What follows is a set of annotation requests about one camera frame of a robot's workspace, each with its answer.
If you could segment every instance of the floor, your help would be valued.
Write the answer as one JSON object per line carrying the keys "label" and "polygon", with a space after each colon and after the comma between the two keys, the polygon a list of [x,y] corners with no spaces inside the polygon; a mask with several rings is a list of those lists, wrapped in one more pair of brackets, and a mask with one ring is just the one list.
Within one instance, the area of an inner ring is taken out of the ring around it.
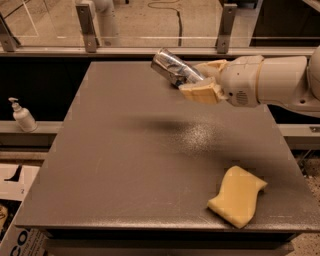
{"label": "floor", "polygon": [[[222,15],[219,0],[113,2],[120,38],[114,46],[212,47],[216,44]],[[261,3],[259,0],[256,9],[237,11],[231,46],[249,45]],[[0,11],[23,46],[83,46],[74,0],[0,0]],[[99,36],[97,18],[94,24]]]}

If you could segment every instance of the metal frame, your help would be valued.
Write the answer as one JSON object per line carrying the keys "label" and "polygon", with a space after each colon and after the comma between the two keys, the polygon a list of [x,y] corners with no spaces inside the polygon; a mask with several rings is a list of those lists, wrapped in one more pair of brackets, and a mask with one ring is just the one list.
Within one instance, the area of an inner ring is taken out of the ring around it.
{"label": "metal frame", "polygon": [[76,4],[76,9],[86,52],[94,53],[99,46],[99,41],[94,29],[90,6],[89,4]]}
{"label": "metal frame", "polygon": [[14,52],[21,45],[19,40],[13,36],[1,12],[0,12],[0,42],[3,50],[6,52]]}
{"label": "metal frame", "polygon": [[[6,151],[38,148],[48,151],[63,122],[37,122],[32,133],[23,132],[15,121],[0,121],[0,145]],[[278,124],[291,150],[320,150],[320,124]]]}
{"label": "metal frame", "polygon": [[[244,55],[263,55],[265,57],[283,57],[283,56],[307,56],[310,57],[316,47],[247,47],[230,48],[228,53],[219,54],[216,48],[175,48],[168,47],[170,52],[189,56],[189,57],[207,57],[207,58],[235,58]],[[122,58],[122,57],[153,57],[159,48],[98,48],[96,52],[88,54],[85,48],[79,47],[19,47],[15,52],[1,51],[0,57],[102,57],[102,58]]]}
{"label": "metal frame", "polygon": [[78,240],[51,240],[45,242],[45,249],[53,255],[262,255],[262,256],[283,256],[294,251],[291,242],[280,244],[277,242],[257,242],[254,249],[237,249],[237,242],[226,243],[224,241],[98,241],[84,240],[81,244]]}
{"label": "metal frame", "polygon": [[236,4],[224,4],[217,40],[217,52],[227,53],[229,51],[230,37],[236,16]]}

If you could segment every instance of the metal post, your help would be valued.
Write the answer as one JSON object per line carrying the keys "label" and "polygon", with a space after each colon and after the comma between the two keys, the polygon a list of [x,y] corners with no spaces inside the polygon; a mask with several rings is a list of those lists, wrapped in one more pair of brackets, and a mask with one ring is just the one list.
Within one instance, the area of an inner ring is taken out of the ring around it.
{"label": "metal post", "polygon": [[236,14],[236,4],[224,4],[220,21],[220,29],[217,40],[217,52],[227,53],[229,50],[231,31]]}
{"label": "metal post", "polygon": [[0,42],[2,48],[6,52],[14,52],[21,44],[17,38],[13,36],[10,28],[6,24],[2,14],[0,13]]}
{"label": "metal post", "polygon": [[89,4],[77,4],[76,9],[80,21],[86,51],[89,53],[94,53],[97,51],[99,41],[94,29],[90,6]]}

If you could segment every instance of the cardboard box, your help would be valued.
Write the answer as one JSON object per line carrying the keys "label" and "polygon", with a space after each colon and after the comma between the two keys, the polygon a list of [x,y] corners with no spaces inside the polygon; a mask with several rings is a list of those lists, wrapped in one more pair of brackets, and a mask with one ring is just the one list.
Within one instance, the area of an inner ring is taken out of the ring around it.
{"label": "cardboard box", "polygon": [[46,253],[42,248],[46,237],[40,231],[17,228],[11,224],[38,171],[37,166],[0,164],[0,223],[1,219],[6,218],[3,227],[0,227],[1,256],[43,256]]}

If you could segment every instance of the cable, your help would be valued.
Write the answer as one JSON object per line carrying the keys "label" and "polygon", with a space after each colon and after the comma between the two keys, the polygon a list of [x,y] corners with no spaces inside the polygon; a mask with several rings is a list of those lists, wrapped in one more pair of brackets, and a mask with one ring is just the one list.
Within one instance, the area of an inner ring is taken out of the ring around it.
{"label": "cable", "polygon": [[[25,0],[24,4],[29,3],[31,0]],[[14,10],[12,10],[10,13],[8,13],[5,17],[3,17],[4,19],[8,18],[10,15],[12,15],[13,13],[15,13],[16,11],[18,11],[22,6],[24,6],[24,4],[19,5],[18,7],[16,7]]]}
{"label": "cable", "polygon": [[153,9],[165,9],[165,10],[173,10],[177,13],[178,16],[178,22],[179,22],[179,40],[178,40],[178,46],[182,45],[182,34],[183,34],[183,27],[182,27],[182,20],[181,20],[181,15],[180,12],[176,8],[172,7],[157,7],[154,5],[157,4],[173,4],[173,3],[178,3],[180,0],[175,0],[175,1],[170,1],[170,2],[153,2],[153,3],[148,3],[149,8]]}

